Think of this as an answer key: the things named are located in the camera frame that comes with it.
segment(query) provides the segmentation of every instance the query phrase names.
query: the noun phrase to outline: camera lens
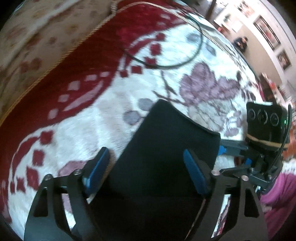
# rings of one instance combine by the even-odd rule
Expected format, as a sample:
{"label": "camera lens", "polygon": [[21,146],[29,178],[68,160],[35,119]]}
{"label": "camera lens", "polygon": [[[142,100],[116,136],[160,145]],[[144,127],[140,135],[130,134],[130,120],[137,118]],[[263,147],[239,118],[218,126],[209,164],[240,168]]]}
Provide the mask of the camera lens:
{"label": "camera lens", "polygon": [[250,109],[249,110],[248,115],[249,115],[250,120],[254,120],[255,119],[255,111],[253,109]]}
{"label": "camera lens", "polygon": [[279,124],[279,117],[276,113],[272,113],[270,116],[270,122],[273,126],[277,126]]}
{"label": "camera lens", "polygon": [[263,123],[263,124],[266,124],[267,123],[267,113],[265,110],[259,110],[258,111],[258,120]]}

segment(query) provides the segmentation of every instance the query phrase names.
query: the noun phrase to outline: person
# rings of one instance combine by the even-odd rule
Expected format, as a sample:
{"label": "person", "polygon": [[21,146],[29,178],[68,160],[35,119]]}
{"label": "person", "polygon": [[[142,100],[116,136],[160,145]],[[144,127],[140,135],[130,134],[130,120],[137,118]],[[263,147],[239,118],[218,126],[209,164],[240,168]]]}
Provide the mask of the person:
{"label": "person", "polygon": [[280,173],[273,188],[260,198],[270,241],[293,240],[296,228],[296,175]]}
{"label": "person", "polygon": [[237,38],[236,40],[234,40],[233,45],[239,49],[242,53],[244,53],[247,49],[247,42],[248,42],[248,38],[247,37],[243,37],[243,38]]}

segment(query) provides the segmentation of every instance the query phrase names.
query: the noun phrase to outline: rug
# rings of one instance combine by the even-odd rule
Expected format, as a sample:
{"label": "rug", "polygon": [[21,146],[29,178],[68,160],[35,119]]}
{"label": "rug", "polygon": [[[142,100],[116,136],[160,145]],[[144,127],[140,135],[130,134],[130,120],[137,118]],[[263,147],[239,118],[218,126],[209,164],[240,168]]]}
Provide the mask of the rug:
{"label": "rug", "polygon": [[[197,57],[178,68],[154,68],[186,61],[202,38],[182,12],[163,1],[151,3],[120,7],[2,119],[0,210],[20,237],[44,175],[70,174],[103,146],[112,150],[110,169],[158,99],[224,139],[244,139],[246,102],[262,101],[246,62],[213,26],[195,16],[204,35]],[[232,166],[233,157],[220,156],[215,169]],[[66,197],[64,205],[73,227]]]}
{"label": "rug", "polygon": [[111,0],[25,0],[0,31],[0,118],[110,14]]}

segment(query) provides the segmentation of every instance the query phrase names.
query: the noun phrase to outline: pink cloth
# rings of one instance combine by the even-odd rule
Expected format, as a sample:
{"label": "pink cloth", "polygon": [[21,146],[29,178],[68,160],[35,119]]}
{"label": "pink cloth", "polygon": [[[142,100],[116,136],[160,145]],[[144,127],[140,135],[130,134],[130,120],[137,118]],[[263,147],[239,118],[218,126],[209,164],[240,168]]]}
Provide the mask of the pink cloth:
{"label": "pink cloth", "polygon": [[271,239],[296,205],[296,176],[281,173],[271,191],[261,196],[260,203],[272,206],[272,210],[264,215]]}

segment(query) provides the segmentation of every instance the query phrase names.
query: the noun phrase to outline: blue plastic part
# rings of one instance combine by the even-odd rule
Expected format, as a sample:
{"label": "blue plastic part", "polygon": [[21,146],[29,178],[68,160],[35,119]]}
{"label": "blue plastic part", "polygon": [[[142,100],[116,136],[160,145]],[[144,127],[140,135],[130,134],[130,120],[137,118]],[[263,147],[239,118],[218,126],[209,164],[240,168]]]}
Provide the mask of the blue plastic part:
{"label": "blue plastic part", "polygon": [[218,151],[218,156],[224,154],[225,152],[226,152],[226,148],[224,146],[220,146]]}
{"label": "blue plastic part", "polygon": [[109,164],[109,159],[110,153],[109,150],[106,148],[102,155],[99,157],[99,160],[97,161],[88,178],[83,179],[83,184],[85,187],[84,192],[86,195],[89,196],[99,190],[103,174],[105,173],[106,168]]}
{"label": "blue plastic part", "polygon": [[247,158],[244,163],[245,163],[245,165],[251,165],[252,164],[252,160],[249,159],[249,158]]}
{"label": "blue plastic part", "polygon": [[198,194],[209,193],[206,180],[188,150],[183,152],[183,161]]}

